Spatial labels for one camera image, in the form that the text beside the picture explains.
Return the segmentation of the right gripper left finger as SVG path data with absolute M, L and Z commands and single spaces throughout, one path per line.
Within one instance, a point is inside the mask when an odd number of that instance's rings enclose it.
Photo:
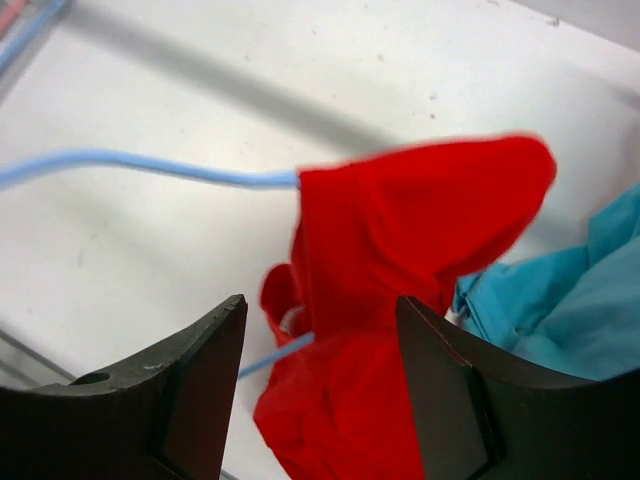
M 1 390 L 4 479 L 216 479 L 247 318 L 232 295 L 68 385 Z

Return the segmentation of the red t shirt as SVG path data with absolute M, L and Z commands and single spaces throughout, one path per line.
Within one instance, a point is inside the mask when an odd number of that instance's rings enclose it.
M 509 135 L 302 169 L 291 256 L 260 303 L 279 346 L 255 411 L 294 479 L 420 479 L 423 469 L 395 306 L 445 313 L 461 276 L 506 252 L 556 176 L 538 138 Z

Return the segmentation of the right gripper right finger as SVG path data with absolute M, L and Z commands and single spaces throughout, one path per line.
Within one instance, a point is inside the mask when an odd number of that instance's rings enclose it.
M 412 297 L 400 351 L 429 479 L 636 479 L 639 373 L 592 382 L 512 355 Z

